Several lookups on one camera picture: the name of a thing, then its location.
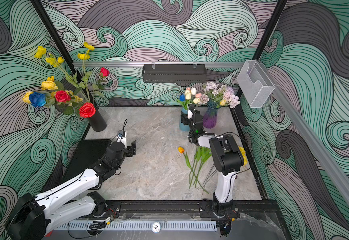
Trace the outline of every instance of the blue vase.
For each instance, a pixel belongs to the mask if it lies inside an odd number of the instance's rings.
[[[185,114],[188,114],[188,110],[185,110],[184,108],[181,109],[181,112],[185,113]],[[182,122],[181,122],[181,117],[180,117],[180,124],[179,124],[179,127],[180,127],[180,130],[181,131],[184,131],[184,132],[189,132],[189,130],[191,130],[189,128],[189,125],[184,125]]]

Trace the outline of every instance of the gray floor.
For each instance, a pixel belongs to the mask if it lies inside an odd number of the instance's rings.
[[[201,114],[206,108],[199,108]],[[99,193],[105,199],[118,200],[200,200],[212,199],[217,185],[217,174],[206,185],[210,194],[192,186],[189,189],[189,168],[177,150],[182,146],[191,163],[196,145],[188,142],[188,132],[179,129],[180,108],[100,108],[108,126],[102,132],[89,130],[86,139],[112,139],[121,130],[124,120],[127,144],[137,140],[137,154],[127,157],[122,173],[112,176],[102,184]],[[207,132],[237,133],[229,108],[221,108],[215,128]],[[212,157],[203,166],[199,180],[203,182],[213,166]],[[252,171],[238,174],[233,189],[234,200],[261,200]]]

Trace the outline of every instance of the purple glass vase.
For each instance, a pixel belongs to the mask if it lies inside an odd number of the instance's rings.
[[[215,103],[214,101],[208,102],[208,110],[204,115],[203,126],[206,128],[214,128],[217,123],[217,110],[220,108],[219,103]]]

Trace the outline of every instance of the red rose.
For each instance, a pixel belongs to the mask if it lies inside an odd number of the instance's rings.
[[[57,102],[60,103],[66,103],[67,101],[70,101],[70,96],[66,91],[57,91],[55,94],[55,98]]]
[[[108,71],[108,69],[106,69],[106,68],[101,68],[101,69],[100,69],[100,72],[103,74],[103,77],[106,77],[106,76],[108,76],[108,74],[109,74],[109,71]]]
[[[80,108],[80,116],[83,118],[90,118],[95,114],[95,112],[96,112],[96,109],[92,103],[85,103]]]

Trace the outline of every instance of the aluminum rail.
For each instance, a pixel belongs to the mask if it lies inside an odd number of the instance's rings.
[[[142,68],[144,64],[204,64],[206,68],[242,68],[244,62],[127,62],[127,61],[86,61],[87,68]],[[81,68],[82,62],[73,62],[74,67]]]

